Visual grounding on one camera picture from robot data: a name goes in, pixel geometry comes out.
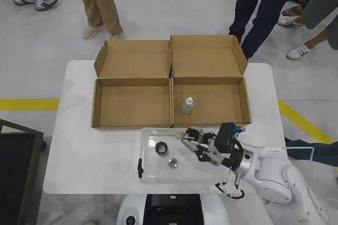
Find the table top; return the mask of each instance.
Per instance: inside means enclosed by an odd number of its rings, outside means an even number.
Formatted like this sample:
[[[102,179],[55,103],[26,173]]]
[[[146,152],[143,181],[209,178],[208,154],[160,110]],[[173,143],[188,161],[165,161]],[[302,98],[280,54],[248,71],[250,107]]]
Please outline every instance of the table top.
[[[244,74],[252,124],[239,137],[256,146],[284,147],[272,69],[248,64]],[[71,61],[66,69],[43,189],[48,194],[217,194],[208,184],[147,184],[139,181],[140,130],[90,127],[96,74],[94,61]],[[286,150],[279,153],[286,158]],[[245,182],[242,189],[254,192]]]

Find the black rubber ring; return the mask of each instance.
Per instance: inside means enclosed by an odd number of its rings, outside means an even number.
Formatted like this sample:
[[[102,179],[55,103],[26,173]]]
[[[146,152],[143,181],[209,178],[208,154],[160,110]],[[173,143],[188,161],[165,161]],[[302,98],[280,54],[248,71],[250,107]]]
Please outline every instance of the black rubber ring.
[[[164,152],[159,152],[159,148],[160,148],[161,146],[164,146],[164,148],[165,148],[165,151],[164,151]],[[168,153],[168,145],[167,145],[167,143],[162,142],[162,141],[158,142],[158,143],[155,145],[155,151],[156,151],[156,153],[157,153],[158,155],[160,155],[160,156],[163,156],[163,155],[167,154],[167,153]]]

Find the white sneaker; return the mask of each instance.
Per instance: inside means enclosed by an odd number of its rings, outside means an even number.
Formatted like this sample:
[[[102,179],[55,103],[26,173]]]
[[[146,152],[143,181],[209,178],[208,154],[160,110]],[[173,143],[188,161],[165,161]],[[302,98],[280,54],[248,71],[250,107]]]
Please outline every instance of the white sneaker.
[[[99,31],[105,28],[105,25],[94,28],[93,26],[88,26],[83,33],[83,38],[84,39],[90,39],[95,36],[95,34]]]
[[[289,60],[298,60],[307,54],[311,49],[309,49],[305,44],[293,49],[290,53],[287,54]]]
[[[35,4],[36,0],[12,0],[12,2],[17,6],[25,6],[28,4]]]
[[[304,26],[304,23],[298,24],[296,23],[296,19],[299,16],[285,16],[283,18],[280,18],[277,22],[278,25],[280,26]]]
[[[112,38],[110,40],[124,40],[125,39],[125,33],[124,31],[117,35],[112,35]]]
[[[36,11],[46,11],[51,9],[53,5],[57,3],[57,0],[38,0],[34,9]]]

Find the cardboard box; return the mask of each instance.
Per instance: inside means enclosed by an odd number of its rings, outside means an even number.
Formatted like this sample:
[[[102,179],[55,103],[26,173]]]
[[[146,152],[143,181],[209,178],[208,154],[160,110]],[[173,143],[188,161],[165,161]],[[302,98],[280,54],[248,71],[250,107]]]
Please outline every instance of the cardboard box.
[[[247,60],[231,35],[172,35],[174,127],[210,127],[223,122],[250,124],[243,73]],[[190,115],[182,113],[192,97]]]
[[[113,40],[94,63],[91,126],[95,129],[170,127],[172,94],[168,40]]]

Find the transparent plastic bin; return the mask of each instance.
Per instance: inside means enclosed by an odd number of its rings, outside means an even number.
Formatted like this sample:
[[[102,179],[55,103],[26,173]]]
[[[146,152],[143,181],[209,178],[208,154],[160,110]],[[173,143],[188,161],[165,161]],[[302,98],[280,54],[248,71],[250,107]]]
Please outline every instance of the transparent plastic bin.
[[[187,149],[176,139],[179,131],[176,128],[144,128],[141,130],[140,158],[143,160],[143,177],[145,183],[218,183],[223,182],[229,173],[224,166],[213,166],[198,161],[195,153]],[[159,156],[155,151],[158,142],[165,142],[168,153]],[[177,159],[176,169],[168,165],[172,158]]]

